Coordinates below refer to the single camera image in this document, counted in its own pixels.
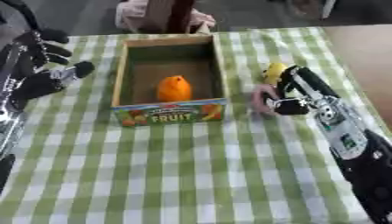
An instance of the fruit box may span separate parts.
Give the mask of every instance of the fruit box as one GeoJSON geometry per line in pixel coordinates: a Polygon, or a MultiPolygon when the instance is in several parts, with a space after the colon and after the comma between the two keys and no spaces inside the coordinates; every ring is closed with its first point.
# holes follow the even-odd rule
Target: fruit box
{"type": "Polygon", "coordinates": [[[217,121],[226,103],[214,37],[124,42],[112,101],[123,126],[217,121]],[[191,84],[190,101],[158,101],[158,83],[174,75],[191,84]]]}

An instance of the orange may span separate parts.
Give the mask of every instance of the orange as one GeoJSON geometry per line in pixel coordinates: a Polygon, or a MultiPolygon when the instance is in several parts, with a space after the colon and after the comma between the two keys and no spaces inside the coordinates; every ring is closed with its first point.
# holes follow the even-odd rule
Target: orange
{"type": "Polygon", "coordinates": [[[183,102],[192,98],[192,87],[182,75],[166,77],[157,86],[157,98],[161,102],[183,102]]]}

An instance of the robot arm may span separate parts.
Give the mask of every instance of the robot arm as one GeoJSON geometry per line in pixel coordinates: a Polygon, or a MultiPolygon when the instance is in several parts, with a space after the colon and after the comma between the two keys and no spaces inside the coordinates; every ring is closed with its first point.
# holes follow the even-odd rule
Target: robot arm
{"type": "Polygon", "coordinates": [[[63,31],[40,29],[29,8],[19,0],[0,0],[22,13],[31,27],[0,51],[0,192],[13,166],[12,150],[22,136],[27,102],[66,88],[94,71],[90,62],[62,70],[47,70],[48,62],[66,65],[71,53],[50,42],[65,44],[63,31]]]}
{"type": "Polygon", "coordinates": [[[375,223],[392,223],[392,147],[369,130],[358,113],[345,103],[315,73],[306,67],[284,70],[276,84],[281,97],[260,96],[281,115],[313,112],[314,119],[331,146],[343,176],[375,223]],[[287,98],[296,89],[302,97],[287,98]]]}

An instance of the tablecloth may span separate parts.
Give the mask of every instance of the tablecloth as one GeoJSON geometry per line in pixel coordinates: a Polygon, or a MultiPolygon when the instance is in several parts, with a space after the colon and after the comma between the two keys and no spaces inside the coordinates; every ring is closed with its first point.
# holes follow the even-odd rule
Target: tablecloth
{"type": "Polygon", "coordinates": [[[31,103],[0,223],[367,223],[311,115],[266,117],[250,94],[271,61],[308,66],[389,133],[320,28],[214,34],[222,122],[122,128],[110,112],[124,39],[72,37],[93,75],[31,103]]]}

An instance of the box label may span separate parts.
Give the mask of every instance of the box label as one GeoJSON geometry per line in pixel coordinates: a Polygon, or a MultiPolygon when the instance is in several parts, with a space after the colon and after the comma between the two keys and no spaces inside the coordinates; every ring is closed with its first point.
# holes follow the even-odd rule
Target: box label
{"type": "Polygon", "coordinates": [[[115,111],[123,126],[160,123],[192,123],[221,120],[225,105],[162,105],[145,109],[118,109],[115,111]]]}

